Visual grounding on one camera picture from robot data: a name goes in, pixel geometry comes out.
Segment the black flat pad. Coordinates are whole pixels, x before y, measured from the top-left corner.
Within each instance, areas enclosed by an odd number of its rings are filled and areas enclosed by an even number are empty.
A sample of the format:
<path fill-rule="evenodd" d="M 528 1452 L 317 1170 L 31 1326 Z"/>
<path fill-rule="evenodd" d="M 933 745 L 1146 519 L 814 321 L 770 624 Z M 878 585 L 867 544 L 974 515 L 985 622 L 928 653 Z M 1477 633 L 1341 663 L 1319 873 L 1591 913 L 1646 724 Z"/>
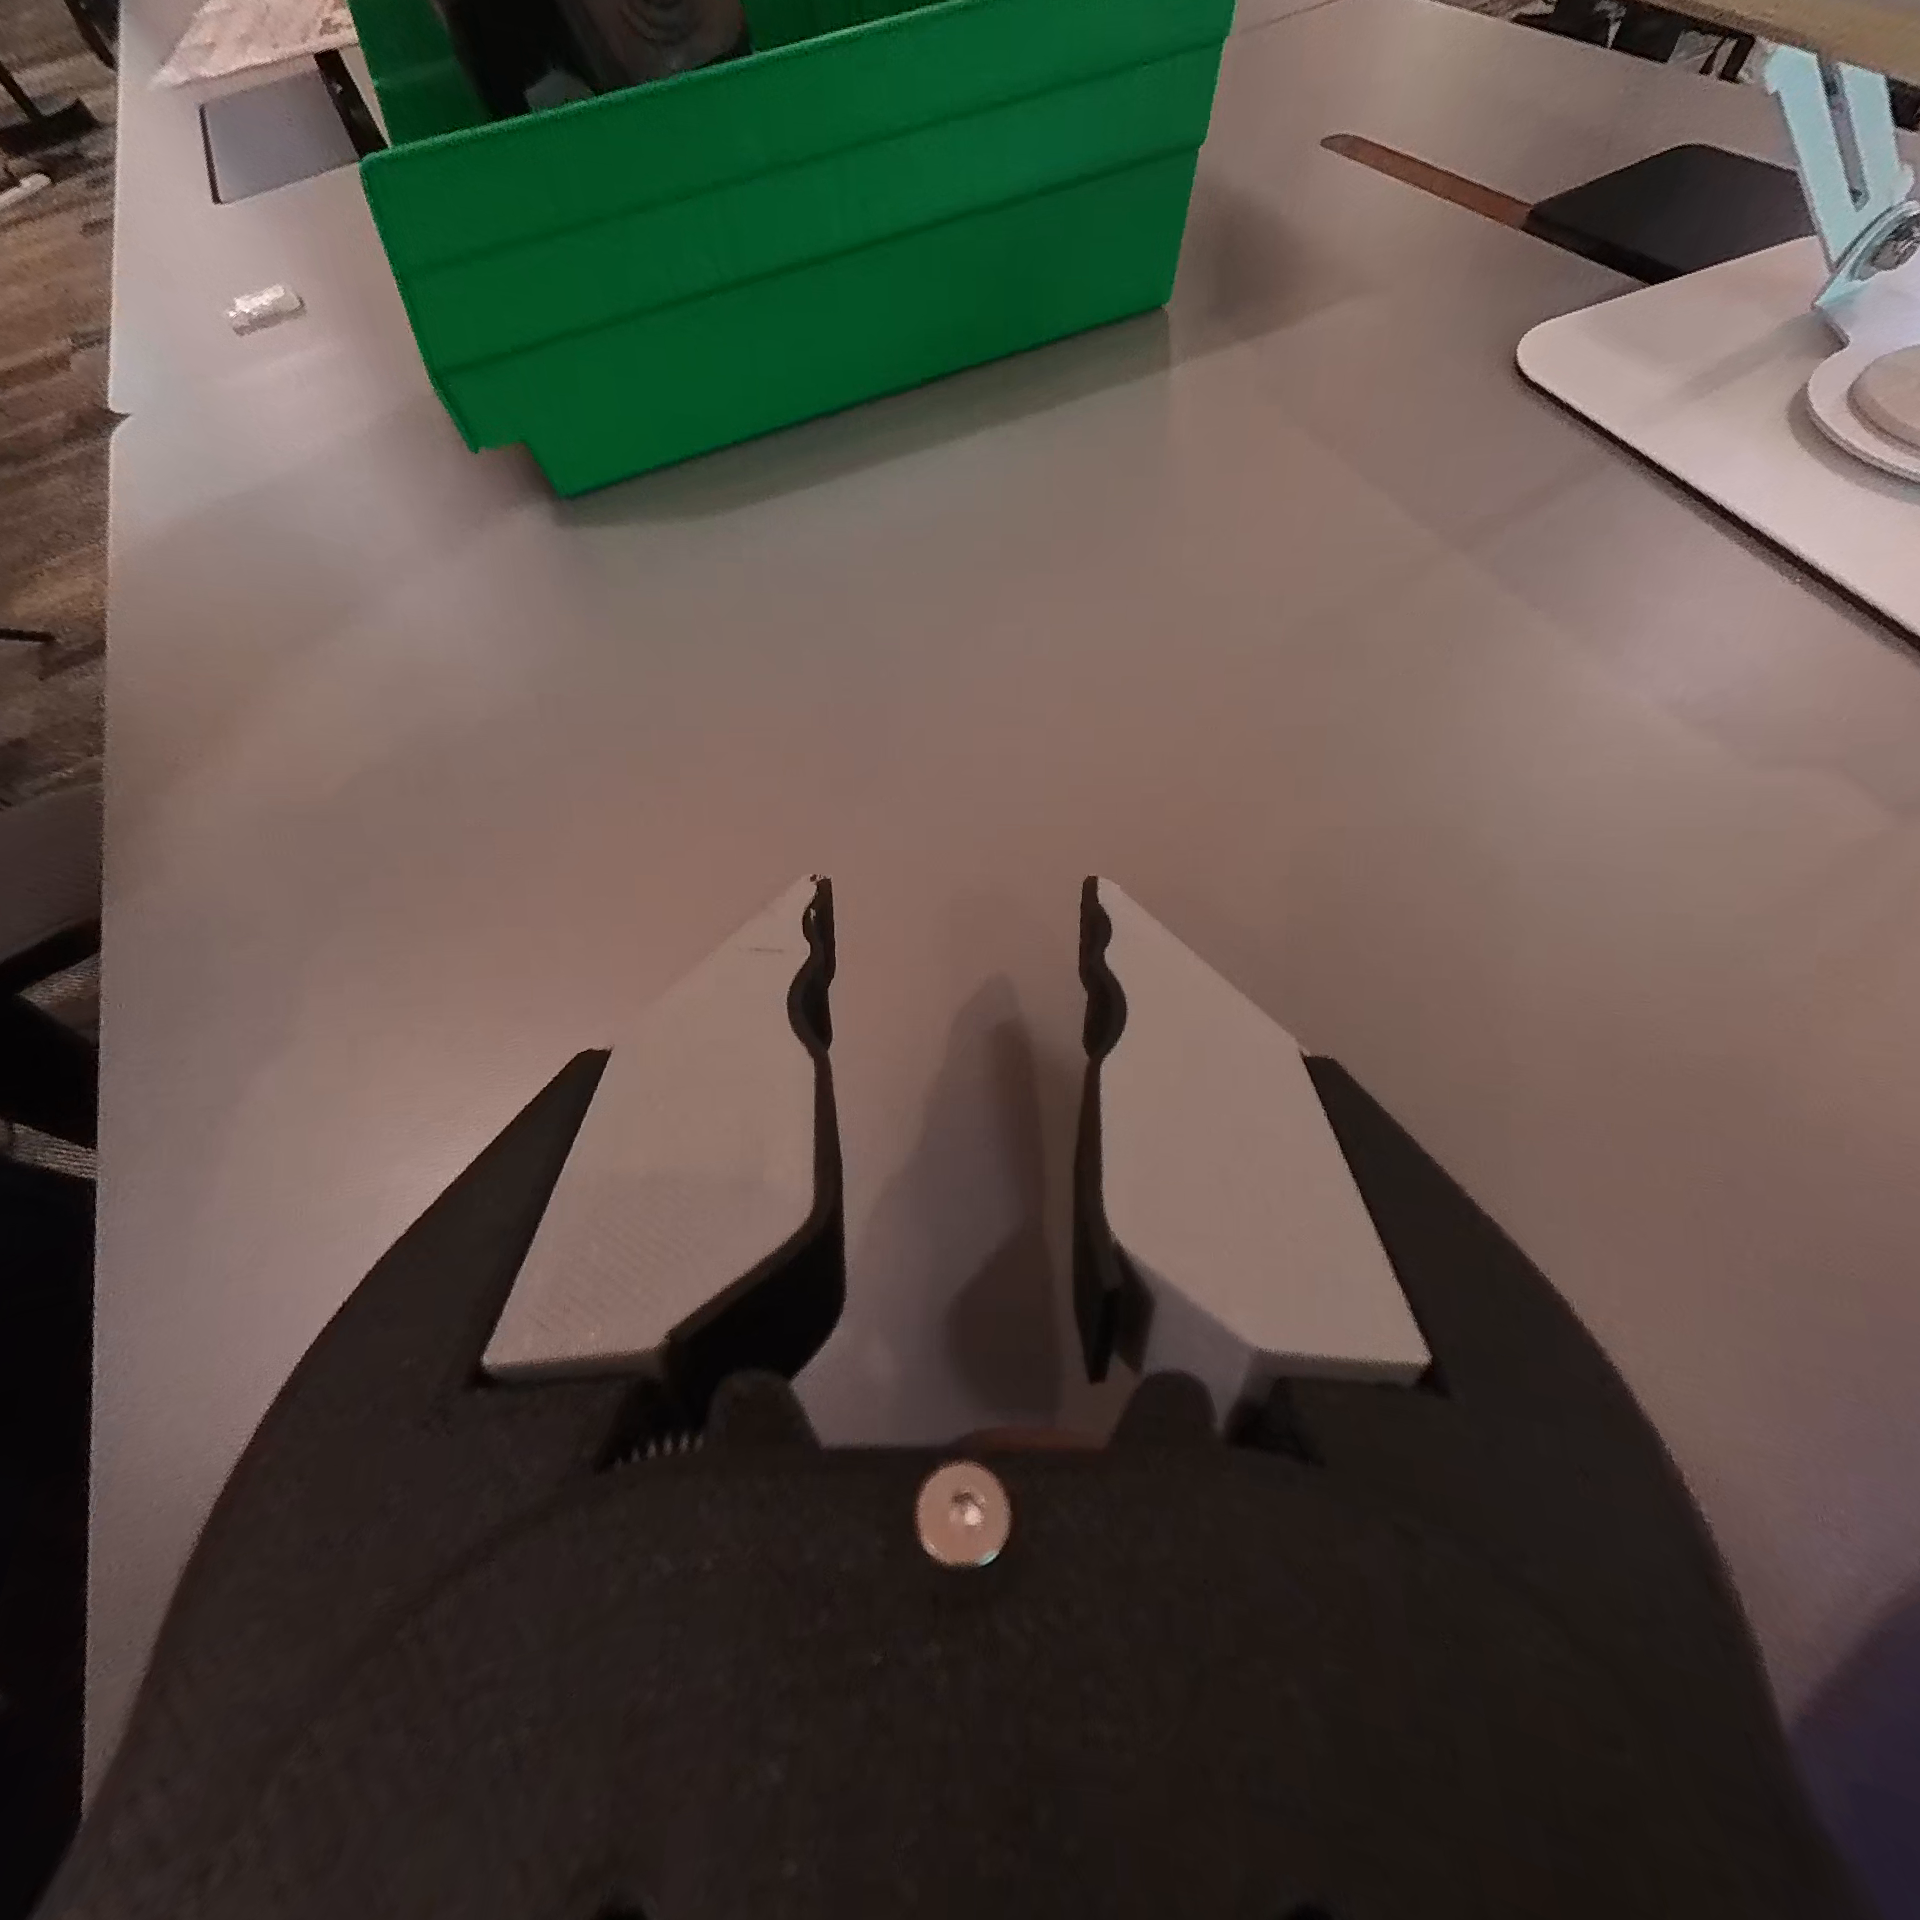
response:
<path fill-rule="evenodd" d="M 1688 141 L 1526 208 L 1525 234 L 1642 284 L 1811 238 L 1789 166 Z"/>

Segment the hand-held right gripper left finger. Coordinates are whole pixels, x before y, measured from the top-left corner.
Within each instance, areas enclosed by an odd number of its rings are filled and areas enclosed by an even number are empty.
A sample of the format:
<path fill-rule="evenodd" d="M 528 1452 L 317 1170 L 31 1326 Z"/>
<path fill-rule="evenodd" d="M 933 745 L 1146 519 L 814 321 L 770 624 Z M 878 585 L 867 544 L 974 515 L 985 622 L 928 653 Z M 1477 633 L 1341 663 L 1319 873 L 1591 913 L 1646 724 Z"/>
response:
<path fill-rule="evenodd" d="M 736 927 L 611 1048 L 485 1349 L 500 1381 L 690 1381 L 731 1315 L 746 1367 L 802 1372 L 843 1307 L 834 882 Z"/>

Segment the green plastic bin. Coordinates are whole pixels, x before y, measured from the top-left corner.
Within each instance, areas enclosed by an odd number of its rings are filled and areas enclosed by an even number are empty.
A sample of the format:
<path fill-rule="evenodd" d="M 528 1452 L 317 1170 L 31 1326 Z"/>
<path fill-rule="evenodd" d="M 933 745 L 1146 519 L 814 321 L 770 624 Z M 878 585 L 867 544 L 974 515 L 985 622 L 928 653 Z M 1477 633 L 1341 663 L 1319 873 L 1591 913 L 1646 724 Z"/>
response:
<path fill-rule="evenodd" d="M 1159 310 L 1234 4 L 746 4 L 749 50 L 496 115 L 353 4 L 425 378 L 556 496 Z"/>

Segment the round white disc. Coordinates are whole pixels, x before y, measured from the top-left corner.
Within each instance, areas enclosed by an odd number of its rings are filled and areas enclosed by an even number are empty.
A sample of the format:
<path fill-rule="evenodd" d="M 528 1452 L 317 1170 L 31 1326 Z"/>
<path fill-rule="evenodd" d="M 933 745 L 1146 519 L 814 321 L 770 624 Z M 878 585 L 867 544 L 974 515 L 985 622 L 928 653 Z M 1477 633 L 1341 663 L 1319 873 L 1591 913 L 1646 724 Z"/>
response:
<path fill-rule="evenodd" d="M 1805 408 L 1838 452 L 1918 484 L 1918 343 L 1838 350 L 1809 376 Z"/>

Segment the dark grey object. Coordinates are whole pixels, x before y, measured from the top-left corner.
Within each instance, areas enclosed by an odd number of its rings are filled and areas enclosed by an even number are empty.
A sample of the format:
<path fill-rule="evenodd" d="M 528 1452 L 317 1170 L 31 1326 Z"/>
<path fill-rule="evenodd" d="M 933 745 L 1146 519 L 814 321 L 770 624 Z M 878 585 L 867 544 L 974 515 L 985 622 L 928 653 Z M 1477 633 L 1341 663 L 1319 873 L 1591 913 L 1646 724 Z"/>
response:
<path fill-rule="evenodd" d="M 627 90 L 752 50 L 741 4 L 556 4 L 583 80 Z"/>

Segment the white metal stand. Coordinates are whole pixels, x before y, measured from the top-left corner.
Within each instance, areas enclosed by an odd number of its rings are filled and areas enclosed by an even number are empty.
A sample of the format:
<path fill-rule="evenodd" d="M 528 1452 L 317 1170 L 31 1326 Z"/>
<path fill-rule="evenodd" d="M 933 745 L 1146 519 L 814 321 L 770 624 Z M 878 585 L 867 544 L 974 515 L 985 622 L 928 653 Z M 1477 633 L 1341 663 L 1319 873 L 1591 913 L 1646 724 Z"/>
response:
<path fill-rule="evenodd" d="M 1760 80 L 1789 131 L 1825 257 L 1815 311 L 1848 336 L 1869 288 L 1918 257 L 1918 184 L 1894 141 L 1888 80 L 1789 42 L 1764 55 Z"/>

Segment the white base board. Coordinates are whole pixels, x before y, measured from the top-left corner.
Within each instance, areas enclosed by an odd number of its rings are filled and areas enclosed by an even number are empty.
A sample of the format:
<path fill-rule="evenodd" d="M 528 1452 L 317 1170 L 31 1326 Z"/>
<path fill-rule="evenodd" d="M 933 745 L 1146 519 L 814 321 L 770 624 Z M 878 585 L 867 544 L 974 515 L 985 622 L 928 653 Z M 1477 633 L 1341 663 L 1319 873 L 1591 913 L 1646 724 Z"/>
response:
<path fill-rule="evenodd" d="M 1792 240 L 1533 326 L 1520 376 L 1735 515 L 1844 600 L 1918 636 L 1918 404 L 1900 434 L 1857 378 L 1918 358 L 1918 263 L 1815 305 L 1825 257 Z"/>

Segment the printed paper sheet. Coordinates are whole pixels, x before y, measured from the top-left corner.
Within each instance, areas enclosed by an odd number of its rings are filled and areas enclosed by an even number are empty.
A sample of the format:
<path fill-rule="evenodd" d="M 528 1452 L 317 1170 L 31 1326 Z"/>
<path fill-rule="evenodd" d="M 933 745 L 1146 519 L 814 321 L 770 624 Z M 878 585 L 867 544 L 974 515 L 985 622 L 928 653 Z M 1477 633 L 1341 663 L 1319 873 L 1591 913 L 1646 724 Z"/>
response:
<path fill-rule="evenodd" d="M 196 4 L 158 64 L 158 87 L 194 87 L 353 47 L 351 4 Z"/>

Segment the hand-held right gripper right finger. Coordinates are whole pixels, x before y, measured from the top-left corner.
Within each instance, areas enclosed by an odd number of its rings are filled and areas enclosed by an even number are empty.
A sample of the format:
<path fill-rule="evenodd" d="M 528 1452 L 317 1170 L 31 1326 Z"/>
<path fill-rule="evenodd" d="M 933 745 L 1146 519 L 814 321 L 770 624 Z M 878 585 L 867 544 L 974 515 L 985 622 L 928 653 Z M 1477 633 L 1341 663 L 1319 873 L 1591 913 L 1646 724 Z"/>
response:
<path fill-rule="evenodd" d="M 1086 1377 L 1416 1387 L 1431 1342 L 1303 1044 L 1106 876 L 1084 881 L 1077 964 Z"/>

